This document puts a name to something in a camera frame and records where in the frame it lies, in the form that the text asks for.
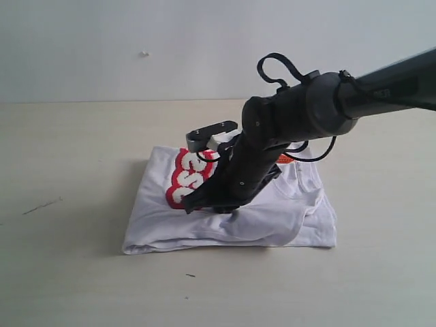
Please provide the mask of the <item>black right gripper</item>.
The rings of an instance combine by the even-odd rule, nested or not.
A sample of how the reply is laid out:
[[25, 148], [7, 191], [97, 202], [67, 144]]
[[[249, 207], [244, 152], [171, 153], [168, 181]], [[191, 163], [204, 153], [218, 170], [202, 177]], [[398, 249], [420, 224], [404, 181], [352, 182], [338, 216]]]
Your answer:
[[260, 192], [282, 152], [281, 144], [261, 149], [254, 147], [246, 136], [239, 136], [228, 162], [215, 170], [212, 181], [183, 197], [184, 211], [190, 214], [212, 208], [217, 214], [231, 214], [248, 205]]

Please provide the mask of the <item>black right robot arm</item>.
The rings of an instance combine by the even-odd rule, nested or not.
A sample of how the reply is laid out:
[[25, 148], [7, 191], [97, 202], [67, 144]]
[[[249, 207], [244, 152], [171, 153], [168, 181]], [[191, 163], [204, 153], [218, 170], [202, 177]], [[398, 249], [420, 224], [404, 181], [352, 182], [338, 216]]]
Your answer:
[[349, 72], [301, 74], [284, 55], [270, 53], [298, 81], [291, 87], [281, 78], [269, 77], [258, 63], [257, 71], [267, 83], [277, 83], [270, 97], [253, 96], [241, 112], [241, 121], [224, 121], [195, 129], [186, 136], [195, 154], [207, 149], [218, 153], [213, 175], [183, 197], [190, 213], [211, 208], [230, 213], [250, 203], [280, 169], [281, 155], [298, 160], [299, 143], [350, 132], [358, 119], [410, 108], [435, 109], [435, 51], [427, 50], [375, 72], [353, 77]]

